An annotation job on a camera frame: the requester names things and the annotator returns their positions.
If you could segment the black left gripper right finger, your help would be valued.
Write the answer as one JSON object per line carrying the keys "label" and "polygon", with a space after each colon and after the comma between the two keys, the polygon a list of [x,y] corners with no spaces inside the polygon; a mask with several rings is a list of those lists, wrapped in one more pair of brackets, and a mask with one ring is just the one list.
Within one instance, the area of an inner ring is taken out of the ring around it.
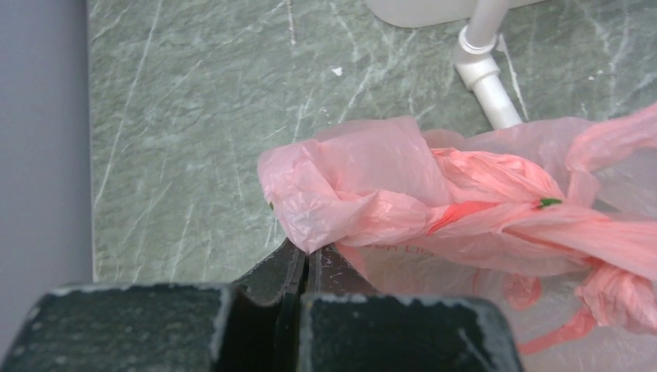
{"label": "black left gripper right finger", "polygon": [[334,246],[306,257],[302,371],[522,371],[506,318],[488,300],[383,294]]}

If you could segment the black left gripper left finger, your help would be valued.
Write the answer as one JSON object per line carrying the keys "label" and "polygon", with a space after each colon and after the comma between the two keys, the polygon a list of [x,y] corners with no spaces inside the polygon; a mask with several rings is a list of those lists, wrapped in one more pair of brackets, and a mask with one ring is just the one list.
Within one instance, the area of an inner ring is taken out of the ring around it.
{"label": "black left gripper left finger", "polygon": [[230,283],[77,284],[28,312],[3,371],[291,371],[307,257],[289,241]]}

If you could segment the pink plastic bag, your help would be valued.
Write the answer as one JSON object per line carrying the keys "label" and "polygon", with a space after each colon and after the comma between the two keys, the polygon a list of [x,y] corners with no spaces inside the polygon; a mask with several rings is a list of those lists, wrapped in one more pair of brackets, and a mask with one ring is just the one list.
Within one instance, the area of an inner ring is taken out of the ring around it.
{"label": "pink plastic bag", "polygon": [[528,371],[656,369],[656,107],[465,137],[354,120],[260,155],[306,253],[377,290],[467,295],[507,317]]}

